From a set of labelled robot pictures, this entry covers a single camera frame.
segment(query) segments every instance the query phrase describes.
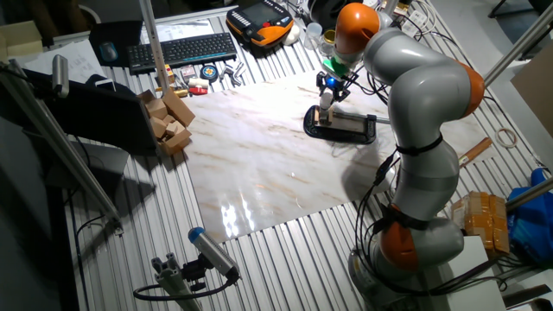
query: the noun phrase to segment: metal rod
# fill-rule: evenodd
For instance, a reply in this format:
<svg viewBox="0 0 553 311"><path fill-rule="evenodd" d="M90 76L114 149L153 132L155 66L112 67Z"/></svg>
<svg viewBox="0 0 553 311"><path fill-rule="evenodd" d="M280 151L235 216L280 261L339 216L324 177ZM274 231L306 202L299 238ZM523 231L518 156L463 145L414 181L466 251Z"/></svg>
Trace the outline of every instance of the metal rod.
<svg viewBox="0 0 553 311"><path fill-rule="evenodd" d="M539 37L542 32L546 31L545 27L553 20L553 3L547 10L537 19L532 26L526 30L524 35L518 39L511 51L507 53L501 60L493 66L493 68L484 77L486 87L490 86L503 71L524 51L528 45L532 44L534 39Z"/></svg>
<svg viewBox="0 0 553 311"><path fill-rule="evenodd" d="M154 11L152 10L152 3L150 0L138 0L138 2L140 3L144 25L146 26L146 32L148 33L149 45L151 46L152 54L154 55L157 78L161 84L160 86L162 87L163 94L165 94L169 90L169 79L167 77L167 72L165 71L162 44L159 42L159 37L157 36L156 19L154 18Z"/></svg>
<svg viewBox="0 0 553 311"><path fill-rule="evenodd" d="M388 0L386 1L386 7L384 8L384 13L389 17L393 17L394 10L397 7L399 0Z"/></svg>
<svg viewBox="0 0 553 311"><path fill-rule="evenodd" d="M9 69L25 76L23 70L21 70L14 60L11 61ZM113 205L107 194L105 194L104 189L94 178L94 175L85 165L79 153L67 140L65 133L46 107L46 104L42 100L35 98L28 82L7 73L0 74L0 82L4 84L6 90L8 90L23 112L29 117L36 129L46 138L50 147L52 147L56 155L85 189L86 193L99 203L99 207L107 218L120 222L117 208Z"/></svg>
<svg viewBox="0 0 553 311"><path fill-rule="evenodd" d="M523 193L519 194L517 197L515 197L512 200L508 200L507 203L505 203L505 207L507 208L507 212L512 211L513 209L523 205L524 203L534 200L538 196L545 194L546 192L553 189L553 177L550 177L548 180L543 181L542 183L531 187L530 189L524 191Z"/></svg>

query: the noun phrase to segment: keyboard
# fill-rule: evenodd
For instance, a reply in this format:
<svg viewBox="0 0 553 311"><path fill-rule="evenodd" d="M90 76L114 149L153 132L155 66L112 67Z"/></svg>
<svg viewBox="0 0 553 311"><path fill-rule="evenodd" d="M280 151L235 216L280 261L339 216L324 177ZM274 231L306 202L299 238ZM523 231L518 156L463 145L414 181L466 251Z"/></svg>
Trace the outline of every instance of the keyboard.
<svg viewBox="0 0 553 311"><path fill-rule="evenodd" d="M236 57L231 34L198 35L162 42L163 60L171 67L228 60ZM147 73L156 69L149 44L127 47L130 74Z"/></svg>

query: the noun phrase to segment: monitor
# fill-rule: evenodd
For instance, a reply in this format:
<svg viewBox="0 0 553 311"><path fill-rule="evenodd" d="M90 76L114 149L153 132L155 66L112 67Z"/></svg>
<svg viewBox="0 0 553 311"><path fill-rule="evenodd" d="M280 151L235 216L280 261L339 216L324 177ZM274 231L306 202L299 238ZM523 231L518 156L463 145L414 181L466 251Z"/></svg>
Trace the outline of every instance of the monitor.
<svg viewBox="0 0 553 311"><path fill-rule="evenodd" d="M33 83L52 87L51 75L24 72ZM134 156L157 155L148 112L136 96L69 81L66 98L44 102L67 134L108 143Z"/></svg>

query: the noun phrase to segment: computer mouse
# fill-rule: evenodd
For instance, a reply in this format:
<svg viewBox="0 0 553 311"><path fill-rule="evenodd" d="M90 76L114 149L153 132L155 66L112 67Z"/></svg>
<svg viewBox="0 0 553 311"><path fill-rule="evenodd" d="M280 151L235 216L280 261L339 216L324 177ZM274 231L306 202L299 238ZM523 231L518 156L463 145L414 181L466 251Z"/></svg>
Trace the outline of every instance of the computer mouse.
<svg viewBox="0 0 553 311"><path fill-rule="evenodd" d="M104 42L100 44L100 53L102 54L102 60L114 61L118 58L118 51L112 42Z"/></svg>

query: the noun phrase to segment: marble surface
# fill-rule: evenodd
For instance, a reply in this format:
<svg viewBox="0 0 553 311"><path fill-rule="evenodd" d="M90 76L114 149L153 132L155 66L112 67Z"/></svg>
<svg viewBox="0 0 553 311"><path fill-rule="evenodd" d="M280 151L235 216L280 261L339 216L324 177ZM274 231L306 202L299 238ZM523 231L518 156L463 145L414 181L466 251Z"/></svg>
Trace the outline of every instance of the marble surface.
<svg viewBox="0 0 553 311"><path fill-rule="evenodd" d="M318 103L317 72L186 98L196 115L184 149L206 231L222 242L359 200L378 165L395 149L390 125L370 145L330 143L303 132ZM366 86L361 73L359 83ZM387 117L376 96L357 86L340 109ZM486 135L473 116L442 126L461 156ZM493 156L491 149L475 161ZM389 183L383 182L378 191Z"/></svg>

